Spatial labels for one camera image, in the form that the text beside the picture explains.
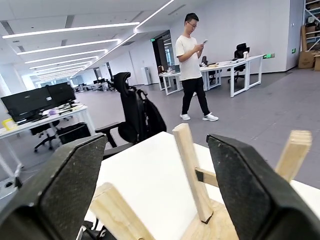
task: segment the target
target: man's hand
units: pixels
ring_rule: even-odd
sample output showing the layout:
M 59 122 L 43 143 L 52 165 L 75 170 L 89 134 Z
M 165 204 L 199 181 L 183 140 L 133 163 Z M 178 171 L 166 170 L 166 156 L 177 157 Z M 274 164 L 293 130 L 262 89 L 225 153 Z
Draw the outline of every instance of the man's hand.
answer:
M 202 51 L 204 49 L 204 47 L 205 46 L 203 44 L 195 45 L 193 51 L 195 53 L 200 52 L 200 51 Z

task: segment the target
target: concrete floor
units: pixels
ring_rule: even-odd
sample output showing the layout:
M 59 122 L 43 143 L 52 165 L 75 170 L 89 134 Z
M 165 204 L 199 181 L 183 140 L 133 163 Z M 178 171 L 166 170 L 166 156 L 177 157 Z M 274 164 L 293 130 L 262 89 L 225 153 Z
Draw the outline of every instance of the concrete floor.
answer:
M 166 96 L 159 91 L 157 84 L 142 86 L 148 97 L 161 112 L 167 131 L 180 124 L 183 92 Z M 296 180 L 320 188 L 320 78 L 319 73 L 310 69 L 292 70 L 287 73 L 272 73 L 262 76 L 262 84 L 249 91 L 230 98 L 227 78 L 222 86 L 206 93 L 209 108 L 220 119 L 218 122 L 202 120 L 202 112 L 195 96 L 191 102 L 188 121 L 195 143 L 207 146 L 206 135 L 215 133 L 235 138 L 252 145 L 274 168 L 291 130 L 309 130 L 312 132 L 313 145 L 307 155 Z M 95 127 L 102 127 L 124 120 L 120 95 L 118 92 L 84 92 L 77 98 L 89 108 Z M 124 143 L 117 131 L 112 133 L 118 144 Z M 41 148 L 33 153 L 33 146 L 39 142 L 28 132 L 19 139 L 10 138 L 18 156 L 26 164 L 22 179 L 27 180 L 37 172 L 41 164 L 52 154 Z M 3 154 L 5 149 L 0 145 Z M 0 179 L 5 175 L 0 172 Z

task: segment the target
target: white desk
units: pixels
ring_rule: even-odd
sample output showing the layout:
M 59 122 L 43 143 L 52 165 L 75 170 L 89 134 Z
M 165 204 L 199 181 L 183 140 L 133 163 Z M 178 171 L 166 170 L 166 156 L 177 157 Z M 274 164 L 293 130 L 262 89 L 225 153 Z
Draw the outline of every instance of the white desk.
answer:
M 214 172 L 210 151 L 194 144 L 200 167 Z M 156 240 L 180 240 L 197 214 L 196 205 L 173 135 L 162 132 L 104 160 L 97 187 L 112 183 Z M 320 218 L 320 190 L 291 185 Z M 206 184 L 209 197 L 223 203 L 217 187 Z M 88 211 L 85 220 L 95 221 Z
M 7 147 L 10 155 L 14 159 L 14 161 L 17 164 L 15 172 L 10 169 L 4 158 L 0 154 L 0 166 L 5 170 L 5 172 L 9 175 L 9 177 L 18 177 L 21 171 L 21 168 L 23 167 L 21 161 L 19 160 L 18 156 L 16 155 L 14 149 L 10 145 L 9 141 L 7 140 L 7 137 L 10 137 L 15 134 L 19 134 L 21 132 L 33 129 L 35 127 L 39 127 L 44 124 L 50 124 L 52 127 L 52 122 L 69 117 L 71 115 L 79 115 L 80 119 L 87 123 L 87 126 L 90 130 L 90 133 L 92 135 L 95 134 L 95 126 L 92 122 L 92 119 L 88 113 L 88 107 L 87 106 L 80 106 L 80 107 L 74 107 L 72 112 L 64 113 L 62 115 L 56 114 L 49 116 L 48 118 L 36 121 L 36 122 L 28 122 L 22 125 L 18 125 L 13 130 L 6 130 L 5 128 L 0 129 L 0 140 L 2 140 Z
M 159 82 L 159 86 L 160 86 L 160 91 L 165 90 L 165 95 L 170 95 L 170 94 L 174 94 L 176 92 L 179 92 L 182 90 L 181 84 L 180 84 L 180 72 L 171 72 L 171 73 L 164 73 L 164 74 L 160 74 L 159 77 L 163 78 L 163 85 L 164 87 L 161 86 L 161 80 Z M 168 91 L 168 89 L 171 88 L 171 82 L 170 82 L 170 78 L 175 77 L 175 81 L 176 81 L 176 90 L 173 91 Z
M 217 63 L 218 66 L 216 67 L 200 67 L 200 71 L 202 73 L 202 78 L 203 78 L 203 88 L 205 91 L 209 91 L 213 88 L 216 88 L 218 86 L 221 86 L 221 70 L 223 69 L 231 69 L 231 80 L 230 80 L 230 97 L 233 98 L 235 95 L 238 95 L 240 93 L 243 93 L 244 91 L 248 91 L 250 88 L 261 84 L 262 81 L 262 60 L 263 60 L 263 55 L 259 56 L 251 56 L 246 59 L 238 59 L 237 61 L 223 61 Z M 258 81 L 250 84 L 250 74 L 251 74 L 251 62 L 252 61 L 260 61 L 259 62 L 259 72 L 258 72 Z M 244 79 L 244 88 L 240 89 L 238 91 L 235 91 L 235 67 L 245 65 L 245 79 Z M 209 80 L 209 72 L 215 71 L 216 73 L 216 79 L 215 83 L 213 85 L 210 85 L 210 80 Z M 179 83 L 180 81 L 180 73 L 179 72 L 174 72 L 174 73 L 165 73 L 159 75 L 159 77 L 163 77 L 163 84 L 164 87 L 162 88 L 161 82 L 160 84 L 160 90 L 165 90 L 165 94 L 168 96 L 170 94 L 179 92 L 182 90 L 181 84 Z M 171 83 L 170 83 L 170 78 L 176 77 L 177 80 L 177 90 L 168 91 L 168 88 L 171 88 Z

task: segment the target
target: exit sign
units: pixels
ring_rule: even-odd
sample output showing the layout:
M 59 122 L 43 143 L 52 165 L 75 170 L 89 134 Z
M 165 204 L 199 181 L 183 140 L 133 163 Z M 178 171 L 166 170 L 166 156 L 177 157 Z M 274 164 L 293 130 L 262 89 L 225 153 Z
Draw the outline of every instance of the exit sign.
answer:
M 263 59 L 272 59 L 276 56 L 275 53 L 267 53 L 265 55 L 263 55 Z

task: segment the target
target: ceiling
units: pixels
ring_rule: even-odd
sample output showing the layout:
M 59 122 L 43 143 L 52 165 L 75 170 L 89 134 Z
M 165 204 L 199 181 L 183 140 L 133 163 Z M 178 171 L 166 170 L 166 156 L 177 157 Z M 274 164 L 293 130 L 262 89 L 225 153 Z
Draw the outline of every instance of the ceiling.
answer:
M 168 1 L 169 0 L 0 0 L 0 65 L 14 64 L 14 67 L 20 75 L 30 75 L 34 74 L 33 72 L 35 71 L 35 69 L 29 69 L 31 67 L 95 56 L 100 58 L 105 54 L 104 51 L 58 59 L 47 59 L 96 50 L 110 51 L 121 41 L 131 36 L 134 33 L 136 25 L 55 32 L 7 39 L 3 39 L 2 36 L 55 29 L 142 22 L 168 3 Z M 177 19 L 188 12 L 194 12 L 197 6 L 206 1 L 207 0 L 173 1 L 169 6 L 140 27 L 151 29 L 151 31 L 139 33 L 130 41 L 156 36 L 159 34 L 159 30 L 153 31 L 152 29 L 154 27 L 162 26 L 164 30 L 167 30 Z M 117 39 L 119 39 L 119 41 L 17 55 L 17 53 L 27 51 Z M 107 59 L 109 61 L 125 49 L 126 46 L 120 46 L 106 57 L 99 59 L 94 65 L 90 66 L 90 68 L 102 66 Z M 40 59 L 47 60 L 25 63 Z M 61 63 L 59 65 L 55 64 L 39 69 L 43 70 L 57 66 L 94 61 L 95 59 L 96 58 L 91 58 Z

